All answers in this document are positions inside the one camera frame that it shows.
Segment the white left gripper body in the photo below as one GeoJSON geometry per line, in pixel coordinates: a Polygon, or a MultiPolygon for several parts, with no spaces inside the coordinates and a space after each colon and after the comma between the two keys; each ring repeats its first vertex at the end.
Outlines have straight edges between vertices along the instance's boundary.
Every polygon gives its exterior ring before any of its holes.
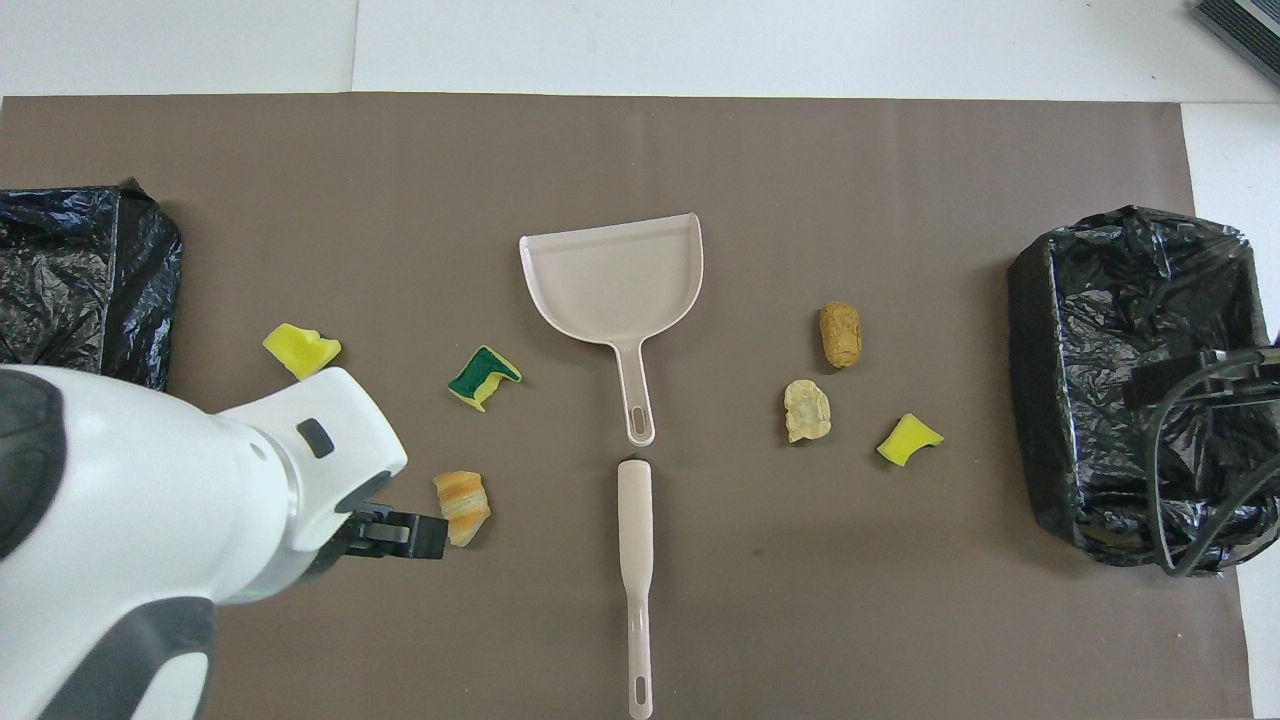
{"type": "Polygon", "coordinates": [[[220,547],[234,556],[319,550],[407,464],[379,406],[338,368],[219,413],[215,429],[228,474],[220,547]]]}

